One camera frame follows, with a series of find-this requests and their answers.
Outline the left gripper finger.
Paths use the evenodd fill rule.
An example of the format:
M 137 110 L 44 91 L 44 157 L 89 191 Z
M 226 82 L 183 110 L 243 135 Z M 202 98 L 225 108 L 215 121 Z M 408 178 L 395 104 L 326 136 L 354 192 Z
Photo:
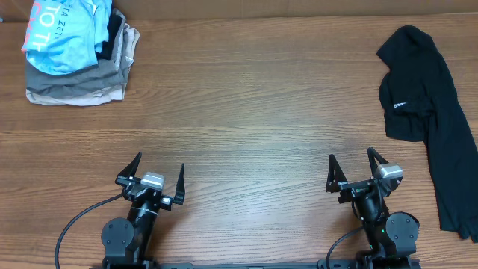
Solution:
M 178 181 L 176 183 L 176 192 L 173 202 L 177 205 L 182 205 L 185 198 L 185 184 L 184 184 L 184 169 L 185 164 L 181 165 Z
M 138 152 L 134 159 L 117 175 L 117 179 L 134 178 L 142 157 L 142 152 Z

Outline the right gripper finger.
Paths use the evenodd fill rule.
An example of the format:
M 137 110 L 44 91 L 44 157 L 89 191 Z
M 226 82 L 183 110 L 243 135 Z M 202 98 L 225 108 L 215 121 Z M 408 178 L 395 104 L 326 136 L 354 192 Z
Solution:
M 370 170 L 373 175 L 380 164 L 387 164 L 386 161 L 373 147 L 367 149 L 367 156 L 370 164 Z
M 334 193 L 342 190 L 342 185 L 348 183 L 343 170 L 333 154 L 329 155 L 329 168 L 326 180 L 326 192 Z

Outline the black t-shirt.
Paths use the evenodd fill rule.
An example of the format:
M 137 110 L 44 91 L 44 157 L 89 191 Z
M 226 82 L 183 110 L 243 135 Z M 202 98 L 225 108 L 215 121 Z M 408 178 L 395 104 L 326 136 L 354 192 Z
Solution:
M 433 39 L 398 28 L 378 57 L 389 68 L 379 87 L 388 137 L 424 143 L 440 227 L 477 241 L 477 147 L 452 75 Z

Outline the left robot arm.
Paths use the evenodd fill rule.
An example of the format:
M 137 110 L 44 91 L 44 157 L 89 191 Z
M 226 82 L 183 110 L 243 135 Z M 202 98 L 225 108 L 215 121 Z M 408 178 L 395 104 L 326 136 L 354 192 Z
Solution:
M 159 211 L 170 211 L 173 205 L 184 203 L 184 166 L 181 166 L 174 196 L 163 194 L 164 177 L 147 172 L 136 177 L 142 154 L 139 152 L 115 179 L 122 187 L 120 196 L 131 202 L 128 216 L 108 221 L 102 229 L 105 247 L 103 268 L 159 268 L 154 258 L 147 256 L 149 242 Z

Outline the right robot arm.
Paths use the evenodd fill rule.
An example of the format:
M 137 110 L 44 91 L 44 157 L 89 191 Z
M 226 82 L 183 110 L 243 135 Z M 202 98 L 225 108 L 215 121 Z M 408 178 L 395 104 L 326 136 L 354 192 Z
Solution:
M 374 148 L 367 149 L 371 177 L 360 182 L 349 182 L 336 157 L 328 157 L 326 191 L 338 193 L 340 204 L 350 203 L 361 226 L 342 235 L 329 248 L 325 266 L 333 268 L 333 250 L 345 239 L 364 232 L 369 250 L 358 251 L 347 262 L 348 268 L 419 268 L 420 262 L 410 255 L 416 252 L 420 223 L 407 212 L 390 213 L 385 198 L 395 191 L 403 180 L 403 169 L 385 160 Z

